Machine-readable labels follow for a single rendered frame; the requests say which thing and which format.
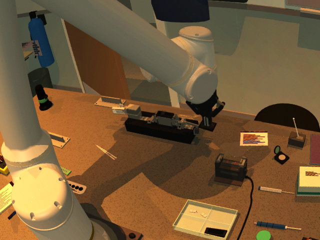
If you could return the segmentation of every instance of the power cord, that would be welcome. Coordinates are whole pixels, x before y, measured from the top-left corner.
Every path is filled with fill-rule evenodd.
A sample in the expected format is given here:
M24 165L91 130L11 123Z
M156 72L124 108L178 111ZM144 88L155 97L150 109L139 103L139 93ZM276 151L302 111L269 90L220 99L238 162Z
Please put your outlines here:
M250 193L250 207L249 207L249 210L248 210L248 213L246 214L246 217L245 217L245 220L244 220L244 223L242 225L242 228L241 228L241 231L239 233L239 236L236 240L239 240L240 237L241 237L241 234L242 234L242 231L244 230L245 228L245 225L246 225L246 222L247 222L247 219L248 219L248 216L249 216L249 213L250 213L250 210L251 210L251 207L252 207L252 193L254 192L254 181L252 181L252 179L248 176L245 176L244 178L246 179L249 179L250 182L251 182L251 185L252 185L252 189L251 189L251 193Z

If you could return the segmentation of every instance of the green round lid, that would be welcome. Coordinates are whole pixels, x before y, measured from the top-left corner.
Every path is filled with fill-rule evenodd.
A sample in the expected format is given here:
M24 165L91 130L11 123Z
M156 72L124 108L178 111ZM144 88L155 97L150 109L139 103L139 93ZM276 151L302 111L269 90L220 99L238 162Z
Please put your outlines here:
M256 235L256 240L270 240L270 238L270 232L265 230L258 232L258 234Z
M275 154L278 154L279 152L280 152L280 146L276 146L275 148L274 148L274 153Z

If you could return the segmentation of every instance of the chair backrest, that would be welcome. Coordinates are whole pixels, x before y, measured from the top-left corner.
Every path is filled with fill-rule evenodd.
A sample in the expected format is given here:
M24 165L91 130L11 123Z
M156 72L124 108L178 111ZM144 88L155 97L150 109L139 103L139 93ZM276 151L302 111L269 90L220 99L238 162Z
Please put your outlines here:
M256 115L254 120L292 128L296 124L297 129L320 132L319 122L310 111L289 103L267 106Z

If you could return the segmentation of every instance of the plastic tray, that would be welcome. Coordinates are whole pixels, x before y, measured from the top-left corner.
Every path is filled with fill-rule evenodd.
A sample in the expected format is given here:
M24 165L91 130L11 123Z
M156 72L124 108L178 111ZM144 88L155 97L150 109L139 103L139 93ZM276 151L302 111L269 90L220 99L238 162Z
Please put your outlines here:
M173 229L213 240L226 240L236 220L238 210L188 200L173 224ZM205 233L206 228L227 230L225 237Z

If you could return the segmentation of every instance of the brown tabletop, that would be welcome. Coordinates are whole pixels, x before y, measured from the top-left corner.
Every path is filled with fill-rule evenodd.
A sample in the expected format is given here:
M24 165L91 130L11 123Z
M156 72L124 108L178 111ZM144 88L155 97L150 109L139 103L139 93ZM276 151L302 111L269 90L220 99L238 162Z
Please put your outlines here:
M44 90L54 106L40 111L34 97L40 126L70 138L64 148L54 150L60 165L72 170L67 179L87 186L83 195L75 195L87 213L142 233L143 240L198 240L198 236L173 229L187 200L194 200L238 210L228 237L236 240L250 206L252 185L248 179L241 187L214 181L215 160L224 153L246 157L247 175L254 183L252 208L241 240L255 239L263 230L274 240L319 238L320 197L258 190L261 186L294 193L299 167L315 166L309 165L310 139L319 132L299 129L306 140L303 149L298 149L288 146L294 128L218 115L213 119L217 123L213 132L201 129L194 144L185 144L127 132L127 116L94 105L98 95ZM162 110L201 121L187 109L132 100L128 104L140 105L146 112ZM240 146L241 131L267 131L268 146ZM117 158L111 159L96 145ZM273 160L277 145L290 157L284 165ZM1 174L0 189L10 181L10 174ZM11 206L0 215L0 239L36 240L17 215L8 220L13 211ZM257 221L302 230L258 227Z

